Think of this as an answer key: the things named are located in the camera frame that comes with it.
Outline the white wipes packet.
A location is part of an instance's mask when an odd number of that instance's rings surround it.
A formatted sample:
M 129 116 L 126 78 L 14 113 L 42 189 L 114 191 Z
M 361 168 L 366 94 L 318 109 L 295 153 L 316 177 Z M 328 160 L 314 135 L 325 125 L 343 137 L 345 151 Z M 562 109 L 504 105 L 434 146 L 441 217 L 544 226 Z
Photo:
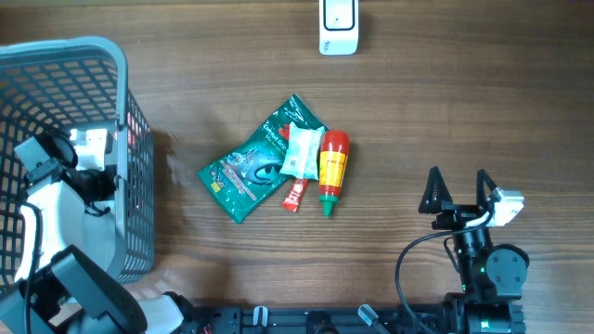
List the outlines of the white wipes packet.
M 289 144 L 280 172 L 297 179 L 318 179 L 318 153 L 324 126 L 317 129 L 303 129 L 294 122 L 290 124 Z

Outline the grey black shopping basket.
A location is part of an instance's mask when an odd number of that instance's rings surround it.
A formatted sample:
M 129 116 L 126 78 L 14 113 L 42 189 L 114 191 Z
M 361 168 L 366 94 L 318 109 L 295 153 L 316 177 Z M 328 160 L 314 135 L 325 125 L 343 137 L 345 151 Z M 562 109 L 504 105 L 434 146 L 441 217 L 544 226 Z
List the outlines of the grey black shopping basket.
M 155 261 L 154 140 L 97 36 L 1 50 L 1 285 L 75 246 L 120 283 Z

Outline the green 3M gloves package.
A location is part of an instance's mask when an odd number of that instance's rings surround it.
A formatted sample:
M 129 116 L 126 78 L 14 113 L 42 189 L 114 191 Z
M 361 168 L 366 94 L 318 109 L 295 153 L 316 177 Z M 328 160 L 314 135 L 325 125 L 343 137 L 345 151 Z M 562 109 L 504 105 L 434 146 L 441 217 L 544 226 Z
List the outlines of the green 3M gloves package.
M 272 112 L 239 147 L 210 163 L 198 177 L 230 219 L 240 224 L 289 177 L 281 172 L 290 125 L 318 129 L 324 123 L 297 95 Z

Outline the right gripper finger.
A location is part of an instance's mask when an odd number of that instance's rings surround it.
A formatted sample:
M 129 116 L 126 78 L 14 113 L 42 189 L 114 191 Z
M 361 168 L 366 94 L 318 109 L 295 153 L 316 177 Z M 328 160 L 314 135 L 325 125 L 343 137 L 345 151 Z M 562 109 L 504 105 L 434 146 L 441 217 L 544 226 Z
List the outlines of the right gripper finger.
M 479 209 L 487 211 L 489 209 L 488 196 L 497 188 L 497 184 L 492 180 L 485 169 L 477 172 L 476 184 L 476 204 Z
M 430 169 L 419 213 L 437 214 L 453 210 L 453 200 L 438 166 Z

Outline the red sauce sachet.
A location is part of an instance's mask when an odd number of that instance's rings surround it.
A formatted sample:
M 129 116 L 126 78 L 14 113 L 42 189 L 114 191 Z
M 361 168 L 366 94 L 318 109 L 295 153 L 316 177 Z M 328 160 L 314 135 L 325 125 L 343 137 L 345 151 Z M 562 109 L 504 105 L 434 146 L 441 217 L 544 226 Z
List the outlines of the red sauce sachet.
M 282 207 L 289 212 L 297 212 L 303 199 L 303 195 L 307 189 L 307 186 L 307 179 L 295 179 L 291 186 L 289 194 L 282 202 Z

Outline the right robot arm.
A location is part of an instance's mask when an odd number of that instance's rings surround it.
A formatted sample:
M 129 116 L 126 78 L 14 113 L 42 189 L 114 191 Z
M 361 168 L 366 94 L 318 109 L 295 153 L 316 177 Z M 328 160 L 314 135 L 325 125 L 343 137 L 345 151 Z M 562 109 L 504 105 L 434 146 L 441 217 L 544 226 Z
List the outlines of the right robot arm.
M 523 209 L 518 190 L 497 186 L 477 172 L 476 202 L 456 204 L 438 167 L 429 171 L 419 212 L 434 214 L 432 229 L 445 231 L 454 249 L 446 253 L 459 274 L 461 293 L 449 292 L 436 307 L 438 333 L 524 333 L 522 307 L 529 257 L 511 244 L 495 245 L 490 230 L 510 223 Z

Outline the red sauce bottle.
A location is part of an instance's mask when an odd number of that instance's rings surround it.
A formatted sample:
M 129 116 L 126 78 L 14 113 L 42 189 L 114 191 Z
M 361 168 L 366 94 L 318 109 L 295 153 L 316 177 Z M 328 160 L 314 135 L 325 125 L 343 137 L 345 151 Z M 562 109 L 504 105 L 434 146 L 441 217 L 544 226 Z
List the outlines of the red sauce bottle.
M 339 130 L 328 130 L 321 141 L 318 165 L 319 201 L 323 213 L 330 217 L 339 202 L 342 181 L 350 149 L 349 135 Z

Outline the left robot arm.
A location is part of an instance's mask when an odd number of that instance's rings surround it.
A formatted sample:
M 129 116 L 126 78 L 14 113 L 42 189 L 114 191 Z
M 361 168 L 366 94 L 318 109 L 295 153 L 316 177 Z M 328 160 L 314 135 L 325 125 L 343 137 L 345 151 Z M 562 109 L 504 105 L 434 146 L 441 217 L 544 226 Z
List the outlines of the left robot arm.
M 150 135 L 104 128 L 34 135 L 15 146 L 25 169 L 18 208 L 23 258 L 2 298 L 16 333 L 188 333 L 191 307 L 125 288 L 155 260 Z

